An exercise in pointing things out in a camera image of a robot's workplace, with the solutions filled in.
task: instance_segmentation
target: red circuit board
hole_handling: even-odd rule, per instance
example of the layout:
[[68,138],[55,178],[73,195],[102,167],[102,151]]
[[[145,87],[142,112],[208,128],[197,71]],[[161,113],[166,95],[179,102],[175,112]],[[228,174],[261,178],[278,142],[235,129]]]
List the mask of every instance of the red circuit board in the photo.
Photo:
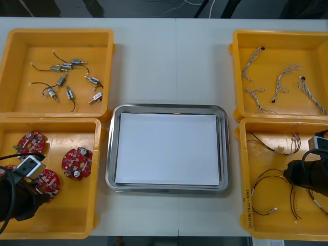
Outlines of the red circuit board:
[[92,151],[83,147],[72,149],[66,153],[61,162],[61,168],[65,170],[65,176],[80,181],[91,173]]
[[34,181],[37,182],[36,189],[51,196],[47,203],[50,203],[59,192],[59,177],[49,169],[44,169]]
[[29,153],[29,152],[42,152],[46,146],[45,137],[38,132],[28,132],[21,140],[18,142],[17,154]]
[[[17,169],[17,166],[15,166],[15,165],[7,165],[7,166],[5,166],[5,168],[9,169],[12,172],[15,172],[16,169]],[[4,174],[5,174],[5,171],[2,170],[2,169],[0,169],[0,177],[3,176]]]

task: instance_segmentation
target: sheet of paper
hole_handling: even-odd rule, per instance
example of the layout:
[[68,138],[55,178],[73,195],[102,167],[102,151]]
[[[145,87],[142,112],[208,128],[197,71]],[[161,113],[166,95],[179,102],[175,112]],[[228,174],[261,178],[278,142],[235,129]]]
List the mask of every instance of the sheet of paper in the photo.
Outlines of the sheet of paper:
[[121,114],[117,183],[219,185],[215,115]]

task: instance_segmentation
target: yellow plastic bin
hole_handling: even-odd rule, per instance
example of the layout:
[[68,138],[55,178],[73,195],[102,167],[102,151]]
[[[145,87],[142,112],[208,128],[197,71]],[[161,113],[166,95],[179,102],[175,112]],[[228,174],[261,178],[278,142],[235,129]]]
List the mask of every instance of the yellow plastic bin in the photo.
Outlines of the yellow plastic bin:
[[[0,156],[15,154],[13,149],[27,133],[38,131],[48,139],[49,151],[43,160],[47,169],[60,178],[60,191],[52,202],[39,207],[34,217],[10,220],[0,239],[83,239],[97,225],[97,192],[101,123],[96,118],[8,118],[0,119]],[[67,178],[63,156],[71,149],[93,151],[91,174],[81,181]],[[0,161],[1,166],[18,165],[17,158]]]
[[[241,72],[250,61],[252,53],[259,47],[265,50],[248,68],[248,77],[254,81],[242,80]],[[244,117],[328,119],[317,109],[309,97],[299,90],[299,76],[306,77],[306,85],[313,97],[328,110],[328,33],[236,30],[229,47],[233,57],[236,110],[235,119]],[[302,65],[295,73],[285,74],[281,85],[289,93],[279,92],[275,103],[271,103],[276,91],[279,74],[289,65]],[[274,113],[256,113],[257,104],[251,94],[243,88],[258,92],[261,106]]]
[[[108,110],[111,63],[113,55],[113,32],[110,29],[13,29],[7,38],[0,66],[0,117],[95,117],[106,121]],[[44,82],[55,85],[63,72],[39,72],[52,65],[78,58],[88,62],[89,77],[95,77],[104,89],[95,87],[84,76],[86,68],[76,66],[69,70],[62,88],[54,88],[59,103],[50,96],[45,98],[44,85],[31,85]],[[76,109],[68,100],[66,86],[72,90]],[[88,102],[97,92],[103,92],[101,102],[89,105]]]
[[[236,128],[235,137],[239,143],[239,160],[242,178],[242,207],[243,214],[240,222],[242,227],[255,238],[286,239],[286,240],[317,240],[328,241],[328,217],[311,200],[307,189],[295,187],[296,210],[302,218],[295,222],[290,207],[291,185],[280,178],[266,178],[258,184],[252,197],[253,186],[259,175],[264,171],[275,168],[285,170],[287,164],[295,159],[301,159],[309,150],[308,140],[315,132],[328,128],[328,120],[307,119],[261,119],[245,118]],[[254,139],[253,132],[265,144],[273,149],[289,153],[291,151],[292,134],[300,133],[301,148],[290,156],[274,153],[262,145],[249,141]],[[317,155],[309,155],[306,160],[320,159]],[[266,175],[281,175],[271,171]],[[314,193],[316,200],[328,209],[328,198]],[[278,210],[262,216],[258,211]]]

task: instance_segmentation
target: table surface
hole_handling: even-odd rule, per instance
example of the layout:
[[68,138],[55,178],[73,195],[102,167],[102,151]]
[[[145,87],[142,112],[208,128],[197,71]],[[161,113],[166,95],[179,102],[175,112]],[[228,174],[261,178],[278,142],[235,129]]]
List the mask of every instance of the table surface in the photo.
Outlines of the table surface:
[[239,223],[241,184],[232,59],[236,29],[328,31],[328,20],[0,17],[0,56],[13,28],[111,28],[114,54],[109,107],[122,103],[218,105],[228,114],[232,187],[224,196],[115,193],[99,167],[92,235],[249,236]]

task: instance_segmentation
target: metal tray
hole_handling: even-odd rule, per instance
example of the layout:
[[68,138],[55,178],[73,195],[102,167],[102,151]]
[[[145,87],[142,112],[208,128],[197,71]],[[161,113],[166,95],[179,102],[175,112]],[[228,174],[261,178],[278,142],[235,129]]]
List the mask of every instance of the metal tray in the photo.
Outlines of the metal tray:
[[[217,186],[183,184],[136,184],[116,183],[116,164],[121,113],[132,114],[188,114],[216,115],[219,158],[219,178]],[[222,194],[230,187],[230,153],[228,119],[226,112],[219,106],[207,105],[163,105],[135,104],[115,108],[111,119],[105,180],[108,187],[118,192],[181,193],[181,194]]]

